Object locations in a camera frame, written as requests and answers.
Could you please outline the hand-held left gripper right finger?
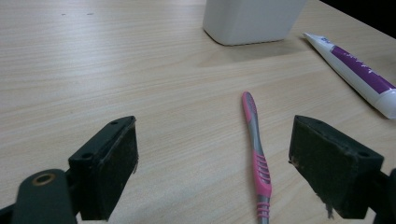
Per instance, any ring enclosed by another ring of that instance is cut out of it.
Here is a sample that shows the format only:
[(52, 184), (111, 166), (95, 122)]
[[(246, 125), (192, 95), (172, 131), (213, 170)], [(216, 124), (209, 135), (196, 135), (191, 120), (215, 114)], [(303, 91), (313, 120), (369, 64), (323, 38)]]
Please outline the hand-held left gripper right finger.
[(371, 181), (384, 157), (331, 125), (296, 116), (290, 163), (328, 207), (343, 218), (364, 218)]

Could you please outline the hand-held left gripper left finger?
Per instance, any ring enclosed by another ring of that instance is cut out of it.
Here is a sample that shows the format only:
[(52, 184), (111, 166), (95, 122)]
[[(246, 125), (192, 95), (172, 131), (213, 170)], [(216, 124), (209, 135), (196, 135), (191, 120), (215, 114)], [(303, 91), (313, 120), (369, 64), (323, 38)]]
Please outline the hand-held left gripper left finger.
[(133, 116), (109, 122), (68, 159), (82, 219), (110, 218), (138, 159)]

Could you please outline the pink and grey toothbrush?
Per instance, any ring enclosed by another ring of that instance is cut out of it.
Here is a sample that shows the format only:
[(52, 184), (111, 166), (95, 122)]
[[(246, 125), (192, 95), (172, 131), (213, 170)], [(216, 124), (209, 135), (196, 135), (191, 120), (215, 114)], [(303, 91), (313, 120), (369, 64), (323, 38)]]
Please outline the pink and grey toothbrush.
[(257, 107), (250, 92), (242, 95), (243, 109), (252, 146), (252, 168), (257, 195), (256, 212), (259, 224), (270, 222), (272, 181), (267, 160), (262, 150)]

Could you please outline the white and purple toothpaste tube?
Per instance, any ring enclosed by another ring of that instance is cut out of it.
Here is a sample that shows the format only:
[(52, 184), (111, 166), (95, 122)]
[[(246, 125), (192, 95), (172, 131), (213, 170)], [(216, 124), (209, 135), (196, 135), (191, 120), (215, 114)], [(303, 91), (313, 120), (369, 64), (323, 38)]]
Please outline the white and purple toothpaste tube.
[(326, 63), (387, 119), (396, 119), (396, 87), (325, 36), (304, 33)]

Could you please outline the white plastic holder box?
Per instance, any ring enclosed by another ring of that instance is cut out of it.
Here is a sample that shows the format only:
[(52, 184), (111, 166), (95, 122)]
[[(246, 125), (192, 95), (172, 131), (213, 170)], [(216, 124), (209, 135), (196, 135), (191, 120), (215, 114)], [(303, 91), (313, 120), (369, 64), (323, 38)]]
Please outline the white plastic holder box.
[(203, 28), (224, 46), (284, 39), (307, 0), (206, 0)]

